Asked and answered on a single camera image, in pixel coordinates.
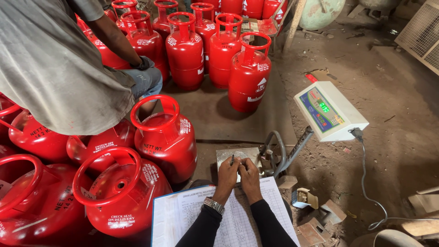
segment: black glove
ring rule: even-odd
[[[149,59],[145,56],[139,56],[139,57],[140,57],[140,59],[142,59],[142,63],[139,64],[138,66],[134,66],[134,65],[130,64],[130,66],[133,69],[146,70],[148,68],[154,67],[154,62],[151,59]]]

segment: paper form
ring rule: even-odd
[[[262,178],[259,182],[262,197],[269,204],[288,235],[300,246],[274,178]],[[206,196],[213,196],[215,189],[216,187],[205,187],[178,194],[180,238],[197,219]],[[237,184],[226,202],[223,220],[216,233],[214,247],[254,246],[262,246],[258,228],[252,217],[247,197],[241,185]]]

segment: denim shorts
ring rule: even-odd
[[[130,75],[136,83],[131,87],[134,99],[156,95],[162,90],[163,78],[158,68],[152,67],[146,70],[124,69],[122,71]]]

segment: gray t-shirt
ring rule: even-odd
[[[134,104],[132,77],[104,68],[76,24],[94,21],[98,0],[3,0],[0,92],[45,127],[67,135],[99,134]]]

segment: rubber mat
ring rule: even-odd
[[[180,113],[194,126],[198,142],[205,143],[264,143],[270,131],[278,131],[285,145],[295,145],[297,138],[288,109],[284,85],[275,62],[270,72],[267,88],[258,109],[240,113],[232,108],[227,90],[214,87],[208,75],[196,91],[179,89],[171,80],[161,94],[176,99]],[[160,103],[155,112],[162,111]]]

